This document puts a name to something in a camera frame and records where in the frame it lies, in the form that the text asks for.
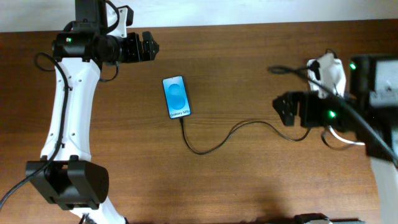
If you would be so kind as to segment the blue screen Galaxy smartphone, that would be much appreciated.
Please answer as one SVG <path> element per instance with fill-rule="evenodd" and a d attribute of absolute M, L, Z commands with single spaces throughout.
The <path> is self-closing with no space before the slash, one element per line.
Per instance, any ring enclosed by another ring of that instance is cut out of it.
<path fill-rule="evenodd" d="M 170 119 L 190 116 L 192 111 L 182 76 L 162 80 L 164 95 Z"/>

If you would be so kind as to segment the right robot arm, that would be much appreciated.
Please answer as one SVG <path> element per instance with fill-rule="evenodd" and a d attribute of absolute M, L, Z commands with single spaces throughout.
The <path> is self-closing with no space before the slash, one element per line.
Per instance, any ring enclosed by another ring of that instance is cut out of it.
<path fill-rule="evenodd" d="M 311 59 L 302 68 L 276 65 L 273 74 L 294 74 L 308 91 L 288 91 L 272 105 L 285 126 L 300 117 L 303 128 L 323 127 L 332 135 L 353 132 L 371 160 L 383 223 L 397 223 L 397 56 L 355 55 L 346 76 L 334 52 Z"/>

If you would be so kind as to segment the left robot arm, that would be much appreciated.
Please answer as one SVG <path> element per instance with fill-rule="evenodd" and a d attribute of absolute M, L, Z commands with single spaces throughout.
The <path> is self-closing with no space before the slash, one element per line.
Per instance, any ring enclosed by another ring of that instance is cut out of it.
<path fill-rule="evenodd" d="M 77 1 L 75 20 L 57 34 L 49 60 L 56 90 L 49 134 L 38 161 L 29 161 L 28 181 L 50 204 L 85 223 L 126 223 L 111 203 L 109 174 L 90 153 L 93 98 L 103 64 L 155 59 L 150 32 L 128 32 L 134 12 L 110 1 Z"/>

